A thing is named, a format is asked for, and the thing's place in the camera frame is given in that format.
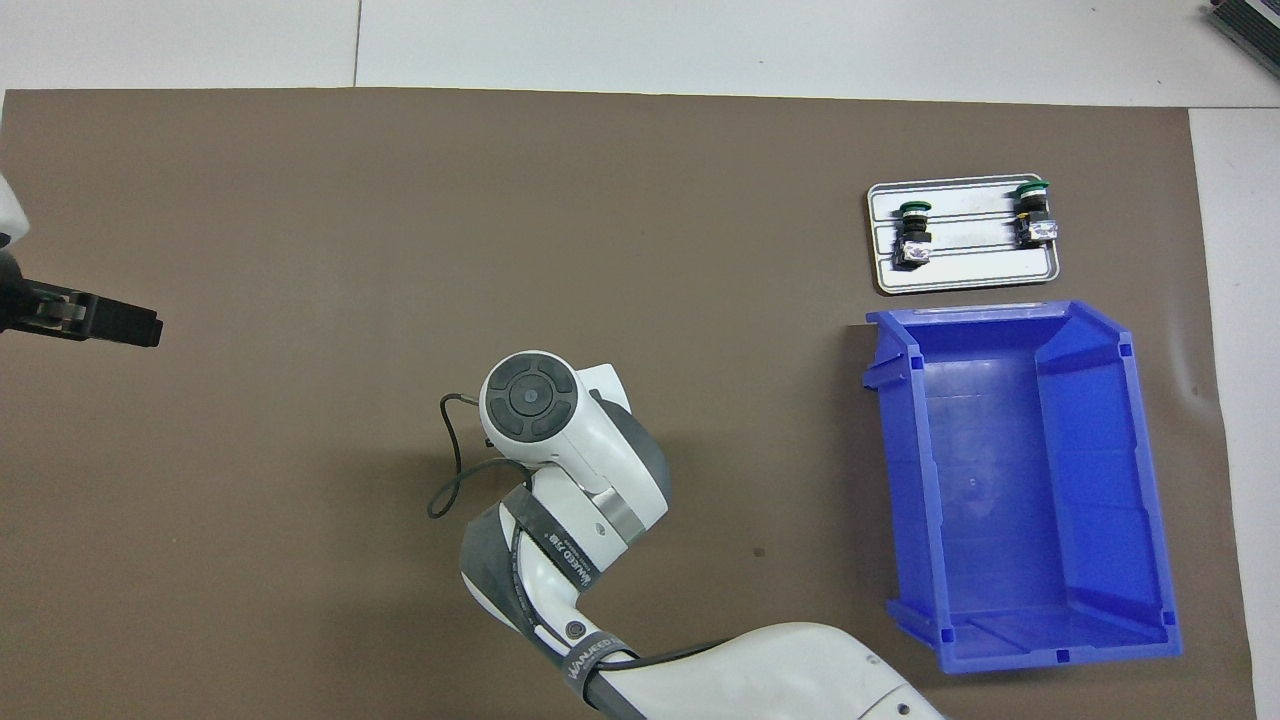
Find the aluminum fixture plate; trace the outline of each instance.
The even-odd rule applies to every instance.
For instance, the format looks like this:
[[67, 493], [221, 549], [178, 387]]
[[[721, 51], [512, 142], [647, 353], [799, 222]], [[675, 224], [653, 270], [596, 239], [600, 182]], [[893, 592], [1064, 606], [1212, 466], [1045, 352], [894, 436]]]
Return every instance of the aluminum fixture plate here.
[[[1016, 193], [1033, 173], [975, 178], [888, 182], [867, 192], [876, 283], [890, 295], [1043, 283], [1057, 277], [1057, 242], [1019, 247], [1014, 236]], [[893, 266], [893, 243], [901, 220], [899, 206], [924, 200], [929, 211], [933, 254], [914, 270]], [[1050, 210], [1053, 209], [1050, 191]]]

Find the brown mat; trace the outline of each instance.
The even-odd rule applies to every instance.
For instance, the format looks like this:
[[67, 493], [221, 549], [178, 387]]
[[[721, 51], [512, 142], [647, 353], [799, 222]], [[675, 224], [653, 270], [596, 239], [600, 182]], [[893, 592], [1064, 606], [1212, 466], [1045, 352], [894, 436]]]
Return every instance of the brown mat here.
[[[1244, 717], [1249, 653], [1187, 114], [479, 91], [10, 92], [28, 277], [156, 350], [0, 341], [0, 716], [591, 717], [428, 521], [435, 402], [617, 365], [672, 512], [586, 596], [641, 652], [844, 628], [943, 712]], [[1062, 275], [873, 292], [867, 188], [1036, 172]], [[896, 594], [868, 310], [1083, 299], [1133, 329], [1187, 652], [950, 678]], [[489, 452], [458, 415], [467, 461]]]

